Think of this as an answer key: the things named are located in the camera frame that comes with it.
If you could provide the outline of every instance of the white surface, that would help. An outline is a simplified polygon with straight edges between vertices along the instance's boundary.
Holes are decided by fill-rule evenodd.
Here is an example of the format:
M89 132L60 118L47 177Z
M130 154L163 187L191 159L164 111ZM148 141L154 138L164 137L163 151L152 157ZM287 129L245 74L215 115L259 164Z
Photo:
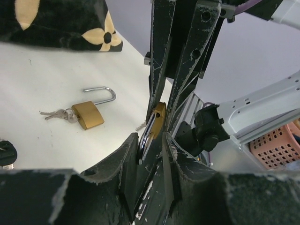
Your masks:
M149 66L126 40L122 52L71 52L7 43L0 43L0 49L0 137L18 151L15 169L82 172L120 147L143 123ZM39 114L110 97L107 91L82 92L98 86L117 94L115 101L98 106L105 120L101 126L84 131L79 123L45 121ZM166 83L165 91L170 89ZM167 102L168 95L162 100Z
M272 16L274 22L300 30L300 0L284 0Z
M217 108L229 135L263 120L300 108L300 71L261 90Z

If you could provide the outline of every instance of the padlock shackle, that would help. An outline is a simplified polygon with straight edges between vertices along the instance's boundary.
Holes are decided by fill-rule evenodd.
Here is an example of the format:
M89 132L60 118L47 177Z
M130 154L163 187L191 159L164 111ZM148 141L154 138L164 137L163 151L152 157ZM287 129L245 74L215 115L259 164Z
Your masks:
M111 101L115 100L116 97L117 97L116 93L109 87L88 88L88 89L84 89L83 92L88 92L88 91L92 91L92 90L107 90L112 94L112 98L102 100L102 101L99 101L99 102L95 102L94 105L99 105L99 104L103 104L103 103L106 103L106 102L111 102Z

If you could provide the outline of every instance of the white table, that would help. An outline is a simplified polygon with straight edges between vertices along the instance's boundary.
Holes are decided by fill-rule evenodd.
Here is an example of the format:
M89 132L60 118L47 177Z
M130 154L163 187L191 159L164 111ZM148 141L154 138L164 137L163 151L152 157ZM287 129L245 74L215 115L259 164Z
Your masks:
M145 120L149 66L125 39L122 52L71 52L0 43L0 138L18 151L15 169L93 166L115 151ZM105 123L83 130L79 123L44 120L39 111L66 109L85 101L117 99L99 105ZM167 102L171 84L165 86Z

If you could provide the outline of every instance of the cable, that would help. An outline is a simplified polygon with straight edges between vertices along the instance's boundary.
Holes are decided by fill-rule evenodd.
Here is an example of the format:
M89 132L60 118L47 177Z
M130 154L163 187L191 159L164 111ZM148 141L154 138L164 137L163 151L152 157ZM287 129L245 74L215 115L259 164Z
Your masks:
M243 13L243 12L247 11L248 9L252 8L253 6L255 6L256 4L260 3L261 1L262 0L248 0L245 3L238 5L235 8L234 14L237 15L237 14Z

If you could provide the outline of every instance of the padlock body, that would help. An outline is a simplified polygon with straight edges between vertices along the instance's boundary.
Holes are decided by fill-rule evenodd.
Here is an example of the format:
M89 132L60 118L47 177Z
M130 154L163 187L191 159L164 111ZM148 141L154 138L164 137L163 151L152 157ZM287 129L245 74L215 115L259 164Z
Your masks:
M101 113L91 101L73 105L72 109L85 130L104 123Z

